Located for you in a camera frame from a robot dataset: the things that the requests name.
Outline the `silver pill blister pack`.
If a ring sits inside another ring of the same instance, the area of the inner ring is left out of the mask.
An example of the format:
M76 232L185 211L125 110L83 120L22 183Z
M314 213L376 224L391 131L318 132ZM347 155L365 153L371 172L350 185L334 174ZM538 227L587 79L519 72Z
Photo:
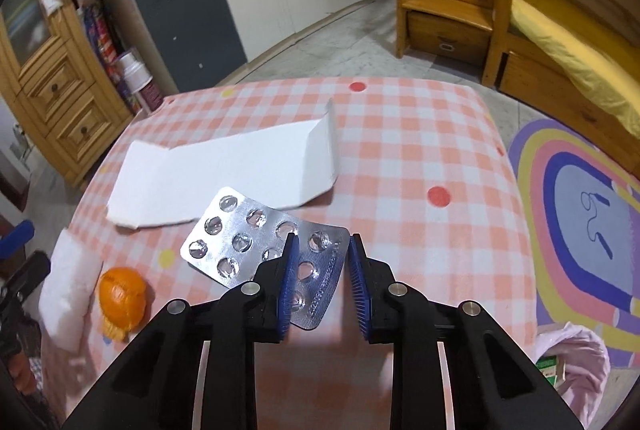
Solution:
M346 228L298 219L222 187L186 236L180 257L233 288L253 279L262 263L281 257L290 234L299 241L292 323L314 330L340 280L350 238Z

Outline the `pink trash bag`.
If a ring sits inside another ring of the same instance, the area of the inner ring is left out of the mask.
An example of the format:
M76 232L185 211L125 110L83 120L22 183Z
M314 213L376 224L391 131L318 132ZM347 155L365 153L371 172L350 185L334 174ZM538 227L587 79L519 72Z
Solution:
M611 361L604 341L593 330L572 323L537 329L533 361L541 356L562 356L565 380L555 388L587 429L600 407Z

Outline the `green medicine box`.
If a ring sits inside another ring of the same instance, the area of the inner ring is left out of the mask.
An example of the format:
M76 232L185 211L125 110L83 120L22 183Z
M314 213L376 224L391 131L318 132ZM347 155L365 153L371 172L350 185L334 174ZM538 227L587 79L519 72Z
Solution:
M541 356L536 361L536 367L549 384L558 388L565 380L565 363L562 356Z

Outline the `orange peel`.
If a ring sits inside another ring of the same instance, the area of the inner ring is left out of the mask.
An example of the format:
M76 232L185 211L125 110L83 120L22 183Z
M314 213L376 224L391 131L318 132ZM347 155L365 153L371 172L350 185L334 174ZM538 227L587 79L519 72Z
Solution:
M112 267L98 283L98 300L103 315L103 335L125 342L142 323L146 311L146 283L130 267Z

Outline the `wooden drawer cabinet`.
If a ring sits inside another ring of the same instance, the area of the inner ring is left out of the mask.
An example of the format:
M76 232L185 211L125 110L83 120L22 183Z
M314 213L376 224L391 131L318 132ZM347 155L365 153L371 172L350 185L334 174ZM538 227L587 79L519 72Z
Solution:
M93 52L72 0L4 0L1 94L26 136L74 187L134 116Z

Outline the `white spray bottle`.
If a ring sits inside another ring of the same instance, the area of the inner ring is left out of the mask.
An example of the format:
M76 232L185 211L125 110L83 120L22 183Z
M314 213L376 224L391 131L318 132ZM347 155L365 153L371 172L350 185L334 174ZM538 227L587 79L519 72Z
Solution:
M123 52L116 60L116 66L129 88L129 92L140 101L142 108L155 112L163 104L164 95L156 84L151 72L132 49Z

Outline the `rainbow floor rug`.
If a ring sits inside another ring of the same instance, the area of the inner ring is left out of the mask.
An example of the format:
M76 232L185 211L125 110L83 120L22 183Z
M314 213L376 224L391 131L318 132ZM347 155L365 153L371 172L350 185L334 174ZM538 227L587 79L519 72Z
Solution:
M532 242L538 323L585 326L613 366L638 367L638 179L554 120L522 127L509 159Z

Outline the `pink checkered tablecloth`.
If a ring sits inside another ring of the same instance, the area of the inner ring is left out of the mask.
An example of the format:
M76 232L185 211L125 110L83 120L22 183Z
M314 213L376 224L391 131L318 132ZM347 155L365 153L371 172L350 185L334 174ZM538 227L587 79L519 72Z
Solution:
M184 262L191 224L122 231L106 219L133 141L175 147L322 116L333 99L340 175L332 194L292 212L361 235L367 255L439 303L473 299L527 354L536 336L528 229L506 147L469 86L412 78L298 78L179 94L132 122L96 172L70 232L104 268L130 266L148 281L151 316L169 300L217 299L219 283ZM62 422L117 355L92 300L78 356L43 340L44 395ZM292 327L256 346L258 429L388 429L393 354L358 328L345 269L312 332Z

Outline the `white flattened cardboard box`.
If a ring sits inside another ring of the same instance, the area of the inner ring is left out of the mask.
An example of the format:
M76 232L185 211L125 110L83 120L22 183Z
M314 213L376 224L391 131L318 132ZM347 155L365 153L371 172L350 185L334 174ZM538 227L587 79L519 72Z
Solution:
M134 141L106 218L129 229L191 222L224 187L270 208L297 208L329 191L339 166L332 101L317 120L175 148Z

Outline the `wooden bed with yellow sheet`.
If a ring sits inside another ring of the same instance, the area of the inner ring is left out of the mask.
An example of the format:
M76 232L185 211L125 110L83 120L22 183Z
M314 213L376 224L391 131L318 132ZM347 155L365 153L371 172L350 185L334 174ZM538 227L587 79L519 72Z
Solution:
M512 0L503 94L639 173L639 0Z

